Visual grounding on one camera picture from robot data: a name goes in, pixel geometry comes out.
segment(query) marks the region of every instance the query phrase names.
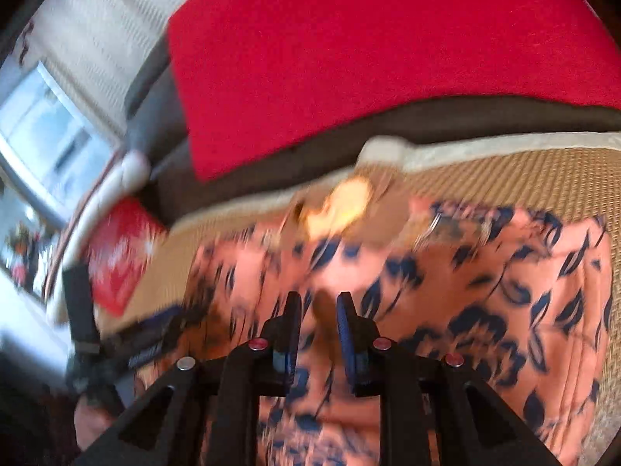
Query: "bamboo mat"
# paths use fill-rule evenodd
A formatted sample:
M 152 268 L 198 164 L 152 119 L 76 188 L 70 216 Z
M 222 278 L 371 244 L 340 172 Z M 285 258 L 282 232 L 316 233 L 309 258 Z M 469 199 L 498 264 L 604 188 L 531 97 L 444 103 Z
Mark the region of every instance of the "bamboo mat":
M 358 168 L 364 173 L 372 168 Z M 600 386 L 592 432 L 585 441 L 582 466 L 597 462 L 621 426 L 621 151 L 560 149 L 520 152 L 432 168 L 408 175 L 412 193 L 442 199 L 466 199 L 489 205 L 518 204 L 546 209 L 566 222 L 604 215 L 612 237 L 613 293 L 611 342 Z M 272 216 L 281 214 L 274 211 Z M 269 214 L 244 211 L 226 217 L 195 219 L 174 231 L 154 257 L 131 307 L 181 299 L 189 266 L 201 240 L 217 232 L 243 228 Z

